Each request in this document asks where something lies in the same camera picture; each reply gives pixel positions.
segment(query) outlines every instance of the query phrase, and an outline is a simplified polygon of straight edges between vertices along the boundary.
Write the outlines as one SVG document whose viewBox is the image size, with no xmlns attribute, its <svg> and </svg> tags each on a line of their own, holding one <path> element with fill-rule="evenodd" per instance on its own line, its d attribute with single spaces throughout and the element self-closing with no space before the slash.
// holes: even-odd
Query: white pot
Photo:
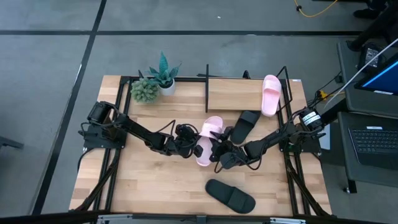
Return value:
<svg viewBox="0 0 398 224">
<path fill-rule="evenodd" d="M 160 93 L 162 95 L 164 95 L 164 96 L 172 96 L 172 95 L 174 95 L 174 92 L 175 92 L 175 81 L 174 81 L 174 79 L 173 79 L 173 84 L 170 87 L 162 88 L 162 87 L 159 86 L 159 88 L 160 88 Z"/>
</svg>

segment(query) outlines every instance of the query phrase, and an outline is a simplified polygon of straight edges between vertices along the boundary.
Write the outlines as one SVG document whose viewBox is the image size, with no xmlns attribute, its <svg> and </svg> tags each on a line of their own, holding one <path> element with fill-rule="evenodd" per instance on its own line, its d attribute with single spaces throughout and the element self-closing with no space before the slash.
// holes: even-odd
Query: wooden board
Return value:
<svg viewBox="0 0 398 224">
<path fill-rule="evenodd" d="M 105 76 L 98 100 L 114 102 L 120 77 Z M 304 107 L 305 97 L 301 82 L 291 82 L 294 100 L 292 110 Z M 233 126 L 240 111 L 211 111 L 205 113 L 205 84 L 177 82 L 174 96 L 161 96 L 157 103 L 144 105 L 131 101 L 129 116 L 151 131 L 156 131 L 173 119 L 178 123 L 190 123 L 201 128 L 209 116 L 221 116 L 224 126 Z M 263 138 L 278 128 L 277 117 L 262 116 L 246 141 Z M 80 166 L 70 208 L 76 208 L 93 190 L 100 173 L 104 151 L 87 154 Z M 302 166 L 309 191 L 327 211 L 330 204 L 319 161 L 311 154 L 302 155 Z M 163 156 L 148 149 L 144 143 L 128 135 L 126 147 L 121 153 L 117 180 L 113 195 L 112 212 L 238 215 L 205 192 L 209 179 L 217 179 L 239 187 L 256 199 L 255 209 L 248 215 L 291 216 L 290 196 L 283 155 L 278 146 L 266 152 L 262 166 L 257 171 L 247 167 L 234 167 L 214 173 L 215 164 L 200 167 L 195 157 Z M 101 208 L 104 207 L 107 186 L 103 191 Z M 302 201 L 296 189 L 298 207 Z"/>
<path fill-rule="evenodd" d="M 209 78 L 209 110 L 261 110 L 262 81 Z"/>
</svg>

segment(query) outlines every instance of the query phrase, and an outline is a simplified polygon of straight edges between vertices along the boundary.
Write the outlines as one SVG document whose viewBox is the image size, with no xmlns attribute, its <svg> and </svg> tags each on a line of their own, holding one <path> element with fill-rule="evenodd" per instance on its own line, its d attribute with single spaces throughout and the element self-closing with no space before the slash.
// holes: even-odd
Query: monitor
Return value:
<svg viewBox="0 0 398 224">
<path fill-rule="evenodd" d="M 376 72 L 360 80 L 356 88 L 388 95 L 398 95 L 398 54 L 386 61 Z"/>
</svg>

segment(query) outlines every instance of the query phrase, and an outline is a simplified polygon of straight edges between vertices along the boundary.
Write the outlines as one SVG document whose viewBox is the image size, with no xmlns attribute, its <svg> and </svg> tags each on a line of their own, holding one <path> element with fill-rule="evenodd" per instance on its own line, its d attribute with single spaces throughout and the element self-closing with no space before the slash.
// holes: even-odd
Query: black slide sandal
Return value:
<svg viewBox="0 0 398 224">
<path fill-rule="evenodd" d="M 231 135 L 231 142 L 242 144 L 250 131 L 254 128 L 254 125 L 256 125 L 260 116 L 261 111 L 243 111 L 235 124 Z"/>
<path fill-rule="evenodd" d="M 210 196 L 237 213 L 247 214 L 256 206 L 256 201 L 252 196 L 218 180 L 210 179 L 206 183 L 205 189 Z"/>
</svg>

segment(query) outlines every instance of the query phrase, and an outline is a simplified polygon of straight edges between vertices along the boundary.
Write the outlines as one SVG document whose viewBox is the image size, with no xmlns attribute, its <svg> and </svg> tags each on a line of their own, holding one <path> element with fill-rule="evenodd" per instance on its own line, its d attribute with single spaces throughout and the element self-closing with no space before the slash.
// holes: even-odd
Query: black floor stripe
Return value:
<svg viewBox="0 0 398 224">
<path fill-rule="evenodd" d="M 250 31 L 250 30 L 99 30 L 96 35 L 274 35 L 353 36 L 361 31 Z"/>
<path fill-rule="evenodd" d="M 77 99 L 77 96 L 79 93 L 80 85 L 81 85 L 81 82 L 83 80 L 83 77 L 84 77 L 84 74 L 86 71 L 88 59 L 90 57 L 91 50 L 94 45 L 95 32 L 98 30 L 98 26 L 100 25 L 101 18 L 104 13 L 105 5 L 106 5 L 106 0 L 102 0 L 101 4 L 99 5 L 99 9 L 98 9 L 98 13 L 97 13 L 97 16 L 95 19 L 92 33 L 90 35 L 90 38 L 88 39 L 85 53 L 83 54 L 83 59 L 81 60 L 81 65 L 80 65 L 80 69 L 79 69 L 79 72 L 76 77 L 75 84 L 73 85 L 72 92 L 70 93 L 70 96 L 69 96 L 67 107 L 62 116 L 62 120 L 61 120 L 60 126 L 58 128 L 57 134 L 55 135 L 56 137 L 54 139 L 54 142 L 53 142 L 53 145 L 51 148 L 50 161 L 49 161 L 49 164 L 45 171 L 43 181 L 40 186 L 40 190 L 37 195 L 35 205 L 33 207 L 32 215 L 39 215 L 42 212 L 45 198 L 46 198 L 47 192 L 49 191 L 49 188 L 50 188 L 52 176 L 54 174 L 55 167 L 57 166 L 58 158 L 61 153 L 62 144 L 63 144 L 63 141 L 65 140 L 65 135 L 67 133 L 70 118 L 72 117 L 72 111 L 73 111 L 73 108 L 75 107 L 75 102 L 76 102 L 76 99 Z"/>
<path fill-rule="evenodd" d="M 0 30 L 0 35 L 91 35 L 91 30 Z"/>
</svg>

